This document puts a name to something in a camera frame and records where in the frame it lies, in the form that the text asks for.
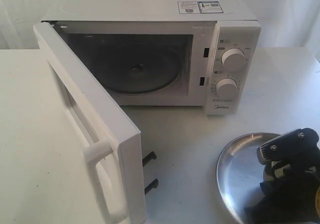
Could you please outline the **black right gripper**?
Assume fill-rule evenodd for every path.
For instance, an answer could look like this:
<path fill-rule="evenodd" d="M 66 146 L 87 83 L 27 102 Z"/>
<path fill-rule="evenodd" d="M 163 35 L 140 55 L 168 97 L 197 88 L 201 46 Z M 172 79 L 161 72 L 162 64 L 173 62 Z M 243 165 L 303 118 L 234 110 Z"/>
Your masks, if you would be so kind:
<path fill-rule="evenodd" d="M 249 223 L 319 223 L 319 161 L 264 161 L 263 198 L 244 210 Z"/>

